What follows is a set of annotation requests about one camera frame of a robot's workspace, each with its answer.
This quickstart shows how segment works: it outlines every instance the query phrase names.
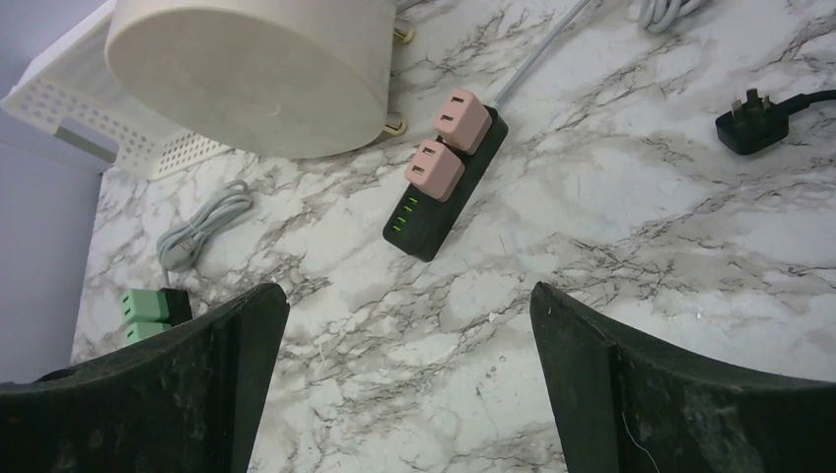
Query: power cord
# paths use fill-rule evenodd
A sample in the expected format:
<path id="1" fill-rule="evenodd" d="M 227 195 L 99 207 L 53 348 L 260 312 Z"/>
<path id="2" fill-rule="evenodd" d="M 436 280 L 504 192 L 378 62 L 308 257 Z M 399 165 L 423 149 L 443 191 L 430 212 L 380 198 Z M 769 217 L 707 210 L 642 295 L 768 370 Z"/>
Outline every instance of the power cord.
<path id="1" fill-rule="evenodd" d="M 249 187 L 242 180 L 224 186 L 203 204 L 188 221 L 165 232 L 157 240 L 157 258 L 168 287 L 169 272 L 182 273 L 194 267 L 206 239 L 227 229 L 227 225 L 252 207 Z"/>
<path id="2" fill-rule="evenodd" d="M 643 0 L 639 26 L 651 33 L 661 33 L 674 20 L 693 12 L 705 0 Z"/>
<path id="3" fill-rule="evenodd" d="M 570 23 L 572 23 L 572 20 L 574 20 L 575 17 L 577 17 L 578 14 L 581 13 L 581 10 L 584 10 L 584 8 L 587 5 L 589 5 L 591 1 L 592 0 L 581 0 L 580 2 L 575 4 L 574 7 L 572 7 L 572 10 L 570 10 L 569 13 L 567 13 L 563 17 L 560 23 L 555 25 L 551 33 L 549 33 L 548 36 L 540 43 L 540 46 L 538 46 L 537 49 L 528 57 L 528 59 L 525 60 L 522 66 L 520 66 L 520 69 L 518 69 L 517 72 L 514 73 L 514 76 L 512 76 L 508 83 L 505 85 L 505 87 L 503 87 L 502 90 L 499 91 L 499 94 L 497 94 L 493 101 L 488 103 L 490 106 L 499 109 L 502 105 L 505 104 L 506 101 L 508 101 L 508 98 L 511 95 L 511 93 L 520 87 L 520 83 L 523 81 L 525 76 L 528 75 L 531 66 L 533 66 L 537 59 L 539 59 L 543 51 L 545 51 L 549 44 L 551 44 L 552 41 L 554 41 L 558 34 L 560 34 L 563 30 L 566 29 L 566 27 L 569 26 Z"/>
<path id="4" fill-rule="evenodd" d="M 758 96 L 757 89 L 746 91 L 746 102 L 734 101 L 731 111 L 717 117 L 717 136 L 739 155 L 751 155 L 774 145 L 790 134 L 790 115 L 819 101 L 836 101 L 836 90 L 821 91 L 772 103 L 769 96 Z"/>

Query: white round container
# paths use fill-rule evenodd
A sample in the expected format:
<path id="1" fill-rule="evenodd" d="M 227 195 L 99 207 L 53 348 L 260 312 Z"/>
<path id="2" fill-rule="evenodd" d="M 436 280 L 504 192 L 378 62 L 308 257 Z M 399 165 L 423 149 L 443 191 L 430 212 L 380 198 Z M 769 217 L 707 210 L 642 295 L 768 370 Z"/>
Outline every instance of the white round container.
<path id="1" fill-rule="evenodd" d="M 393 0 L 119 0 L 113 77 L 173 122 L 267 156 L 317 158 L 383 130 Z"/>

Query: black plastic part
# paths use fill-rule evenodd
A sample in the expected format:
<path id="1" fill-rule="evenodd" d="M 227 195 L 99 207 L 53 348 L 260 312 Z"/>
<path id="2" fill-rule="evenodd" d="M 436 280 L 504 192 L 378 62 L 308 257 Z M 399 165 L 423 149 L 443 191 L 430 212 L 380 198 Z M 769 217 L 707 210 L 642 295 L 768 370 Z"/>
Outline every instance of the black plastic part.
<path id="1" fill-rule="evenodd" d="M 491 127 L 472 156 L 453 150 L 464 163 L 464 173 L 447 202 L 439 202 L 410 184 L 383 228 L 383 238 L 406 254 L 422 261 L 432 261 L 467 204 L 473 189 L 499 151 L 508 125 L 494 108 L 486 106 Z"/>
<path id="2" fill-rule="evenodd" d="M 0 471 L 244 473 L 288 317 L 261 285 L 31 384 L 0 384 Z"/>
<path id="3" fill-rule="evenodd" d="M 169 308 L 169 320 L 167 323 L 176 327 L 191 320 L 191 304 L 188 302 L 188 293 L 182 289 L 163 288 L 163 295 L 166 298 L 166 305 Z"/>
<path id="4" fill-rule="evenodd" d="M 746 102 L 715 120 L 717 137 L 739 155 L 751 155 L 778 143 L 790 134 L 790 115 L 807 108 L 808 96 L 799 94 L 778 104 L 746 91 Z"/>
<path id="5" fill-rule="evenodd" d="M 834 471 L 836 384 L 682 350 L 543 283 L 530 311 L 569 473 Z"/>

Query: plug prong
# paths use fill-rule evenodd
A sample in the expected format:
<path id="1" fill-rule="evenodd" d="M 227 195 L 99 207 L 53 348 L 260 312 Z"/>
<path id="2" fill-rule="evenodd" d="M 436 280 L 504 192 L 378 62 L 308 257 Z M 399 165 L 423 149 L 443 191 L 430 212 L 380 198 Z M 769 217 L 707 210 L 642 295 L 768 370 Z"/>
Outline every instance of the plug prong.
<path id="1" fill-rule="evenodd" d="M 740 118 L 740 113 L 743 111 L 743 102 L 740 100 L 733 101 L 731 103 L 731 116 L 734 118 Z"/>

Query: charging cable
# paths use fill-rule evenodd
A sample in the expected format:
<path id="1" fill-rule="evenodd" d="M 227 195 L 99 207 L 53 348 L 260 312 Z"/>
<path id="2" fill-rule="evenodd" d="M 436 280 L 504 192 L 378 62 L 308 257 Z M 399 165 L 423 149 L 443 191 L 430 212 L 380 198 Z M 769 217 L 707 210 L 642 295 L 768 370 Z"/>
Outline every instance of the charging cable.
<path id="1" fill-rule="evenodd" d="M 163 280 L 168 287 L 169 272 L 183 273 L 194 267 L 203 243 L 252 207 L 249 187 L 242 180 L 224 186 L 212 199 L 203 204 L 188 221 L 165 232 L 157 240 L 157 258 L 163 267 Z"/>
<path id="2" fill-rule="evenodd" d="M 499 94 L 488 104 L 494 108 L 499 109 L 511 94 L 520 87 L 520 83 L 530 72 L 531 66 L 537 62 L 540 55 L 546 50 L 549 44 L 554 41 L 557 36 L 575 20 L 575 17 L 581 13 L 592 0 L 580 0 L 572 10 L 567 13 L 563 19 L 555 25 L 551 33 L 540 43 L 540 46 L 525 60 L 520 66 L 520 69 L 511 77 L 511 80 L 499 91 Z M 415 5 L 421 3 L 422 0 L 401 0 L 397 4 L 397 12 L 404 12 Z M 639 26 L 647 29 L 651 33 L 661 33 L 666 30 L 675 19 L 683 17 L 700 5 L 705 3 L 705 0 L 642 0 L 642 10 L 639 14 Z"/>
<path id="3" fill-rule="evenodd" d="M 705 0 L 642 0 L 639 26 L 651 33 L 661 33 L 673 20 L 693 12 Z"/>
<path id="4" fill-rule="evenodd" d="M 520 69 L 517 69 L 517 72 L 514 73 L 514 76 L 511 77 L 511 80 L 508 81 L 508 84 L 506 84 L 505 87 L 503 87 L 502 90 L 499 91 L 499 94 L 497 94 L 497 96 L 493 99 L 493 101 L 489 103 L 489 105 L 499 109 L 503 104 L 505 104 L 506 101 L 508 101 L 508 98 L 511 95 L 511 93 L 520 87 L 520 82 L 522 82 L 523 79 L 525 79 L 525 76 L 528 75 L 531 66 L 533 66 L 534 63 L 537 62 L 537 59 L 539 59 L 543 51 L 545 51 L 549 44 L 551 44 L 551 42 L 554 41 L 558 34 L 560 34 L 563 30 L 566 29 L 566 27 L 569 26 L 570 23 L 572 23 L 572 20 L 575 20 L 575 17 L 577 17 L 578 14 L 581 13 L 581 10 L 583 10 L 587 5 L 589 5 L 591 1 L 592 0 L 581 0 L 574 7 L 572 7 L 572 10 L 570 10 L 569 13 L 567 13 L 566 16 L 563 17 L 563 20 L 561 20 L 560 23 L 555 25 L 551 33 L 549 33 L 546 39 L 544 39 L 540 43 L 540 46 L 537 47 L 537 49 L 528 57 L 528 59 L 525 60 L 522 66 L 520 66 Z"/>

